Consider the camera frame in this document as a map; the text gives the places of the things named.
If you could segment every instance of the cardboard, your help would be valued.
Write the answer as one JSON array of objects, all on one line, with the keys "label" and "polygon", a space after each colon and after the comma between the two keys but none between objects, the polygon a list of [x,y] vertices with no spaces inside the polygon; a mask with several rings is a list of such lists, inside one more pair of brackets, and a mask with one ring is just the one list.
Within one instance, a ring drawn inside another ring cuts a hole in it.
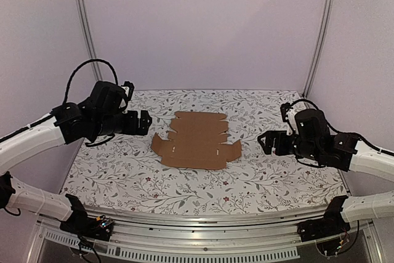
[{"label": "cardboard", "polygon": [[227,142],[226,114],[175,112],[168,140],[153,137],[151,148],[161,163],[174,168],[224,169],[227,161],[241,157],[241,141]]}]

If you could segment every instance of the vent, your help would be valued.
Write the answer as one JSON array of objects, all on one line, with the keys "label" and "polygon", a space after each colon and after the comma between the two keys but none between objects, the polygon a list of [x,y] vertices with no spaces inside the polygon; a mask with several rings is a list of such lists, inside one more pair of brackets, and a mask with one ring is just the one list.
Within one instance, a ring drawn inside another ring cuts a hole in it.
[{"label": "vent", "polygon": [[[53,230],[46,232],[46,239],[61,245],[77,248],[79,239],[68,233],[60,233]],[[260,263],[260,262],[281,262],[291,259],[298,259],[297,248],[286,248],[277,251],[260,253],[240,254],[240,255],[170,255],[160,253],[143,252],[136,249],[124,248],[108,245],[106,253],[98,252],[100,255],[115,257],[120,259],[133,260],[143,263]]]}]

